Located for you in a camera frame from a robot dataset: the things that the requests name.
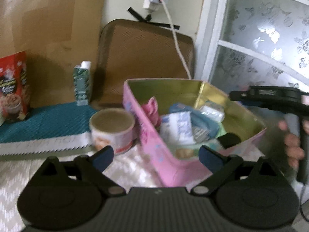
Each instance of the human hand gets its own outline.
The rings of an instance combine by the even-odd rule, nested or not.
[[[280,121],[278,127],[283,131],[288,131],[288,125],[285,121]],[[309,121],[304,121],[304,130],[309,134]],[[304,151],[299,147],[300,139],[294,134],[287,133],[284,138],[284,143],[286,144],[285,153],[288,156],[288,163],[294,169],[299,166],[299,160],[302,160],[305,156]]]

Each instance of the round container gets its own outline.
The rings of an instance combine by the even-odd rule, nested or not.
[[[134,125],[134,116],[121,108],[95,113],[89,121],[95,148],[101,150],[111,146],[115,155],[128,151],[133,144]]]

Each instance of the pink tin box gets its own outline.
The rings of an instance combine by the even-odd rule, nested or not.
[[[136,117],[136,131],[141,145],[167,187],[186,186],[210,175],[197,158],[179,160],[173,156],[167,145],[141,108],[155,96],[159,114],[167,114],[169,107],[177,102],[200,108],[207,100],[224,106],[223,126],[227,132],[237,134],[243,141],[237,146],[222,150],[224,155],[245,156],[252,144],[257,144],[266,127],[261,120],[216,87],[199,80],[188,79],[129,79],[124,84],[123,105]]]

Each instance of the white tube cap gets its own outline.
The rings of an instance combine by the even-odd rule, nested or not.
[[[91,68],[91,62],[90,62],[90,61],[83,61],[83,62],[81,63],[81,66],[80,66],[80,67],[89,70],[89,69]]]

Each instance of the cardboard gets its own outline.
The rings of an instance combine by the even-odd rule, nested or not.
[[[0,0],[0,57],[27,51],[31,106],[74,101],[73,68],[97,63],[104,0]]]

